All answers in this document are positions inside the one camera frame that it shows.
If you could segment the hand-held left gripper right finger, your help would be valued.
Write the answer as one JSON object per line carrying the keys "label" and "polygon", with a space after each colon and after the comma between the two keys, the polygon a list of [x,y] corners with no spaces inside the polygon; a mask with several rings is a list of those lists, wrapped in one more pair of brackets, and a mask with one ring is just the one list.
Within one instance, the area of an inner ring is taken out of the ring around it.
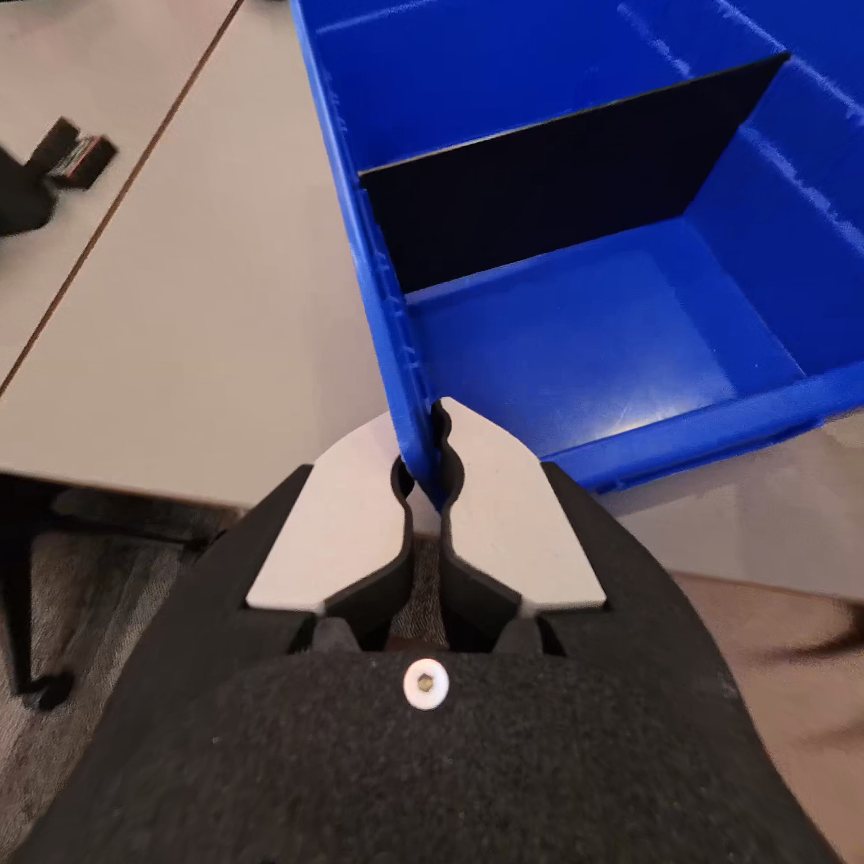
{"label": "hand-held left gripper right finger", "polygon": [[607,594],[541,460],[452,396],[434,405],[433,417],[450,648],[489,652],[512,622],[601,610]]}

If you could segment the black charger case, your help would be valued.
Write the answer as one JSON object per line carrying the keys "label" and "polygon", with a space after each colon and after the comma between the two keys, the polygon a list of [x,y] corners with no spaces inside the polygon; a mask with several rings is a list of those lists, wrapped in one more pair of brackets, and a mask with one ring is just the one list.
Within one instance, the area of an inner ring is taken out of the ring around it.
{"label": "black charger case", "polygon": [[1,148],[1,237],[41,229],[52,219],[55,204],[43,167],[33,159],[21,163]]}

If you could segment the small dark box red trim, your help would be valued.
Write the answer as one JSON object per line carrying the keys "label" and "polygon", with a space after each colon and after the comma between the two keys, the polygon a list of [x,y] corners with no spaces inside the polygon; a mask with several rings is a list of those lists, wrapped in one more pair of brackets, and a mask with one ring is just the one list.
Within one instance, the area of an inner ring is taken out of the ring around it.
{"label": "small dark box red trim", "polygon": [[65,117],[58,118],[24,167],[30,175],[61,190],[87,191],[118,154],[105,135],[83,133]]}

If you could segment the blue plastic bin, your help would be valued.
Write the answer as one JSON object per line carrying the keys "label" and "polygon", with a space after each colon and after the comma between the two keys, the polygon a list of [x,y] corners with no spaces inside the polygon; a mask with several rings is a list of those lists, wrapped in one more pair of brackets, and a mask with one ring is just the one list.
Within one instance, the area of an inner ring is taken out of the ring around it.
{"label": "blue plastic bin", "polygon": [[[862,410],[862,2],[291,2],[386,400],[601,493]],[[683,215],[405,294],[359,174],[788,51]]]}

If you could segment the person's beige trousers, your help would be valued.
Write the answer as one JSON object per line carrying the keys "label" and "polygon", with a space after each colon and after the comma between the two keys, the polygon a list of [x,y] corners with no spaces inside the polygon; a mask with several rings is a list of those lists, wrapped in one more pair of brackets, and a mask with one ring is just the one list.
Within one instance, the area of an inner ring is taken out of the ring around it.
{"label": "person's beige trousers", "polygon": [[773,762],[844,862],[863,861],[862,601],[673,575]]}

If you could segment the black divider of blue bin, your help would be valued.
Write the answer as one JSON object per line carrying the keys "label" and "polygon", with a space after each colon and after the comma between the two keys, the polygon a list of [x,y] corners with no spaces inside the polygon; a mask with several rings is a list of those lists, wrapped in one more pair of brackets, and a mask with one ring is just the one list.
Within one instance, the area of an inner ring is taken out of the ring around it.
{"label": "black divider of blue bin", "polygon": [[684,214],[788,51],[359,174],[405,294]]}

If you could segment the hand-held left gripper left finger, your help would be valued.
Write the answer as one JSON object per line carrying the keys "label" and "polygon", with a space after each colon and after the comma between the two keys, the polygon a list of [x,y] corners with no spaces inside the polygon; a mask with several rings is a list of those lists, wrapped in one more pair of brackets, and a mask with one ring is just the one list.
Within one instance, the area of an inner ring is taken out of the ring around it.
{"label": "hand-held left gripper left finger", "polygon": [[414,486],[388,413],[338,440],[310,468],[246,606],[340,619],[361,649],[385,650],[413,587]]}

